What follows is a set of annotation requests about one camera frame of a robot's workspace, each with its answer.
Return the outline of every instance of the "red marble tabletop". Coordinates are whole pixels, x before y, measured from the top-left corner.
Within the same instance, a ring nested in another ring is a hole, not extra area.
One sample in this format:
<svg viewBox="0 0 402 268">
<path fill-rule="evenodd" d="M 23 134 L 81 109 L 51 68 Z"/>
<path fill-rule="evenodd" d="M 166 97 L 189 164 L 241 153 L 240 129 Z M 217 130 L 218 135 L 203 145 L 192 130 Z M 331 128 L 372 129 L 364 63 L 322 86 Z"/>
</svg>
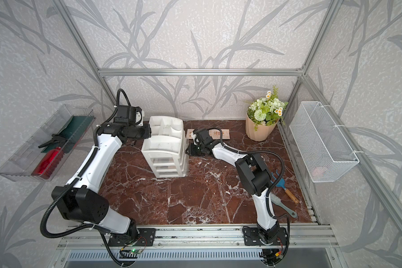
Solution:
<svg viewBox="0 0 402 268">
<path fill-rule="evenodd" d="M 311 222 L 277 127 L 267 140 L 255 142 L 246 135 L 245 121 L 185 121 L 184 126 L 185 130 L 230 129 L 226 144 L 241 150 L 264 149 L 279 154 L 286 165 L 285 186 L 300 202 L 295 205 L 283 188 L 275 187 L 272 192 L 297 212 L 297 218 L 290 217 L 292 222 Z M 112 161 L 99 194 L 109 200 L 113 209 L 134 218 L 139 225 L 256 223 L 252 197 L 242 188 L 235 167 L 212 157 L 190 157 L 186 177 L 155 178 L 140 151 L 142 144 L 143 141 L 137 141 L 123 146 Z M 280 169 L 273 155 L 262 156 L 271 171 Z M 274 212 L 281 215 L 285 210 L 274 205 Z"/>
</svg>

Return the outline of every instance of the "cable tie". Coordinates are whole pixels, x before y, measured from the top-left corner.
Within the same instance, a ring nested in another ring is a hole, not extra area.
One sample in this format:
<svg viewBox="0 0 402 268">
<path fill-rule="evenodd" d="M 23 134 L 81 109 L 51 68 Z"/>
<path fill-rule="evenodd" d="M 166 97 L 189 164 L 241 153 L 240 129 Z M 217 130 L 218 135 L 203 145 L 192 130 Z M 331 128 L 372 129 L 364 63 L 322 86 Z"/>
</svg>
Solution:
<svg viewBox="0 0 402 268">
<path fill-rule="evenodd" d="M 96 225 L 95 223 L 92 223 L 92 227 L 89 228 L 88 230 L 92 231 L 92 229 L 94 229 L 94 226 L 95 226 L 95 225 Z"/>
</svg>

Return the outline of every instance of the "red wire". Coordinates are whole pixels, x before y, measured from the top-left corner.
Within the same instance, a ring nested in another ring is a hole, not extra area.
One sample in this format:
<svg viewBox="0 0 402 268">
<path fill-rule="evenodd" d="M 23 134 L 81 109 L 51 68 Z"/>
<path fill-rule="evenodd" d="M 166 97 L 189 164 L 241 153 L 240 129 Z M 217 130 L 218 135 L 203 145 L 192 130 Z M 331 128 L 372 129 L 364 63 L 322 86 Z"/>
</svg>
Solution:
<svg viewBox="0 0 402 268">
<path fill-rule="evenodd" d="M 279 241 L 280 241 L 280 246 L 282 246 L 282 249 L 280 250 L 280 252 L 279 252 L 279 255 L 281 254 L 281 252 L 283 251 L 283 244 L 282 244 L 282 242 L 281 242 L 281 239 L 279 238 L 279 237 L 277 237 L 278 239 L 279 239 Z"/>
<path fill-rule="evenodd" d="M 146 249 L 146 246 L 147 246 L 147 240 L 143 237 L 143 236 L 141 236 L 140 238 L 143 238 L 144 239 L 144 241 L 145 241 L 145 244 L 144 244 L 144 248 L 143 248 L 143 250 L 142 251 L 140 251 L 140 253 L 142 253 L 145 249 Z"/>
</svg>

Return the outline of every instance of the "gray brush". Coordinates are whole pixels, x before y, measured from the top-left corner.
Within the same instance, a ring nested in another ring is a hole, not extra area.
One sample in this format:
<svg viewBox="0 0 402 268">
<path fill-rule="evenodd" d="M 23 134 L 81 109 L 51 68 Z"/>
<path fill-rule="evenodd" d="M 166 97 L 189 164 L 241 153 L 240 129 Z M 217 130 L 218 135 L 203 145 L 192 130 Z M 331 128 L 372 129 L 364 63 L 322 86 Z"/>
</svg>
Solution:
<svg viewBox="0 0 402 268">
<path fill-rule="evenodd" d="M 289 213 L 290 216 L 292 216 L 292 217 L 294 217 L 294 218 L 298 217 L 298 214 L 297 214 L 295 211 L 291 210 L 290 208 L 286 207 L 286 206 L 281 202 L 280 198 L 279 198 L 278 196 L 276 196 L 275 194 L 270 193 L 269 198 L 271 199 L 271 201 L 272 201 L 274 204 L 276 204 L 276 205 L 279 206 L 279 207 L 282 207 L 285 211 L 287 211 L 287 213 Z"/>
</svg>

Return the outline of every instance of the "white wire mesh basket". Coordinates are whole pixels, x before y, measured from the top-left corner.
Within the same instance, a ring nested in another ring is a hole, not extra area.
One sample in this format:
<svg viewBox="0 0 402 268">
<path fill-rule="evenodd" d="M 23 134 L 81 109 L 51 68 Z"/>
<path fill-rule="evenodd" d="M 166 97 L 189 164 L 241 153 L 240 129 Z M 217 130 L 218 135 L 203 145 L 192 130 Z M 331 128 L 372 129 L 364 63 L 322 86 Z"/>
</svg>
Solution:
<svg viewBox="0 0 402 268">
<path fill-rule="evenodd" d="M 313 182 L 336 181 L 359 163 L 320 102 L 301 102 L 289 127 Z"/>
</svg>

